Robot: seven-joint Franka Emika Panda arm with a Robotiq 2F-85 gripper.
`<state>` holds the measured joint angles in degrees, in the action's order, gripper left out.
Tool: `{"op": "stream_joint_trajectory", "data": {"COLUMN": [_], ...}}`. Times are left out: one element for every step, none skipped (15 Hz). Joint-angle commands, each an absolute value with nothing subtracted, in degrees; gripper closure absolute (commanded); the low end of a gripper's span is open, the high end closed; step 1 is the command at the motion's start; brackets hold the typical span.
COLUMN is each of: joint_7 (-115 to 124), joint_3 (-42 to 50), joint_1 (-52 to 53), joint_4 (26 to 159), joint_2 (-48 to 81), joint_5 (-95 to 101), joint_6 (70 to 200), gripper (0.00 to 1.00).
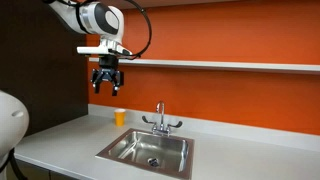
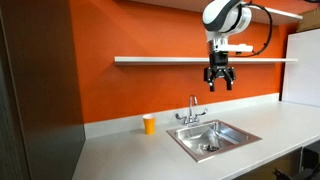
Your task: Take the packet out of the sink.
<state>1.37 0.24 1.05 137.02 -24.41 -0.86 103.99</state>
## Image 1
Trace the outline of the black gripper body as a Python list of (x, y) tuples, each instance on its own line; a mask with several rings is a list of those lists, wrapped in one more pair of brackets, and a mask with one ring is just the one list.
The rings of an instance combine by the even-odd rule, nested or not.
[(118, 70), (119, 59), (115, 55), (101, 56), (98, 61), (99, 69), (93, 69), (91, 82), (97, 87), (102, 81), (109, 81), (114, 87), (124, 85), (124, 73)]

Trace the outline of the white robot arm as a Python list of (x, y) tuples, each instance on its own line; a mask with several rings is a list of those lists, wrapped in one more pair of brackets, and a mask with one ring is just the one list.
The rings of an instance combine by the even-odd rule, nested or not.
[(98, 34), (100, 43), (97, 47), (78, 47), (77, 52), (83, 55), (98, 55), (99, 69), (93, 69), (91, 82), (94, 92), (98, 93), (103, 81), (112, 83), (112, 95), (116, 96), (124, 84), (124, 74), (118, 70), (119, 58), (131, 52), (122, 46), (124, 34), (124, 17), (114, 6), (87, 0), (42, 0), (59, 16), (62, 22), (79, 34)]

